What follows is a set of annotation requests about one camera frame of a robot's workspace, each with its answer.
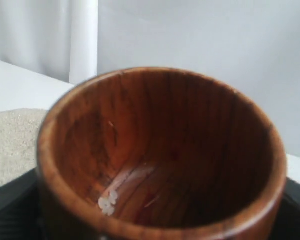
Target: white table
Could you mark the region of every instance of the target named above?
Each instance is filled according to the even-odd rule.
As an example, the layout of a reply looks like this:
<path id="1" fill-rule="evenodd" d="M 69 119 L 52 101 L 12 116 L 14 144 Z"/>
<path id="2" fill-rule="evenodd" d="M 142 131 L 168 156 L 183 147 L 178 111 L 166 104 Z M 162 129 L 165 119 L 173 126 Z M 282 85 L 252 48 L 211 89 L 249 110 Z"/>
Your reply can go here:
<path id="1" fill-rule="evenodd" d="M 0 112 L 50 109 L 74 86 L 0 61 Z M 300 183 L 300 158 L 288 156 L 288 176 Z"/>

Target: beige sand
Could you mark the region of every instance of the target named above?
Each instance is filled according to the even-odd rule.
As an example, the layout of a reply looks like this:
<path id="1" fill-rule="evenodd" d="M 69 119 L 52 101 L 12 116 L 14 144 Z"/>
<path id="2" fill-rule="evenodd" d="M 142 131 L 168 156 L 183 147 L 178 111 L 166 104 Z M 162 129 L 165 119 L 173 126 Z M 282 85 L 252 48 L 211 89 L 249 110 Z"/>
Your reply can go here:
<path id="1" fill-rule="evenodd" d="M 36 166 L 36 140 L 46 110 L 0 112 L 0 187 Z"/>

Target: wood grain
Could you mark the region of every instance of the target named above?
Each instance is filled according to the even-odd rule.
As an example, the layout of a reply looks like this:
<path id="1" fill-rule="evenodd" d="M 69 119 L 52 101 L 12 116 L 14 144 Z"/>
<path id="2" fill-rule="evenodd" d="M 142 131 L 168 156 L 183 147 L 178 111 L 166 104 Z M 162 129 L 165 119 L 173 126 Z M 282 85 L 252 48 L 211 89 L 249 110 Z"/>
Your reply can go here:
<path id="1" fill-rule="evenodd" d="M 37 155 L 55 239 L 70 219 L 66 239 L 267 239 L 286 179 L 280 137 L 251 100 L 170 68 L 77 86 L 44 120 Z M 98 199 L 112 189 L 106 217 Z"/>

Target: black tray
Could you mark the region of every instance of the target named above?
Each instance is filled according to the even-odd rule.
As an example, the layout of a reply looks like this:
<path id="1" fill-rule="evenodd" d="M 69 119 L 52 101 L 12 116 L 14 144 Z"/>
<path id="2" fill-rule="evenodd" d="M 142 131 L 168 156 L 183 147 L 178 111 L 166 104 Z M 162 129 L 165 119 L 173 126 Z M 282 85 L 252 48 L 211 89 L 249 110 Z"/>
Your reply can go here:
<path id="1" fill-rule="evenodd" d="M 47 240 L 34 170 L 0 188 L 0 240 Z M 291 179 L 269 240 L 300 240 L 300 184 Z"/>

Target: white backdrop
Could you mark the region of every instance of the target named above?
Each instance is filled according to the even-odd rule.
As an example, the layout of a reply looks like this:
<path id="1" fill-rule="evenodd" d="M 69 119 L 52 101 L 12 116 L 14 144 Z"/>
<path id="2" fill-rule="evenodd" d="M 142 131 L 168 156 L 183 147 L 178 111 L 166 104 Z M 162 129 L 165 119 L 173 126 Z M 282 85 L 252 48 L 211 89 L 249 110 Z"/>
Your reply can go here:
<path id="1" fill-rule="evenodd" d="M 99 74 L 136 66 L 205 73 L 256 101 L 287 152 L 300 157 L 300 0 L 97 7 L 98 0 L 0 0 L 0 60 L 74 84 L 97 74 L 97 60 Z"/>

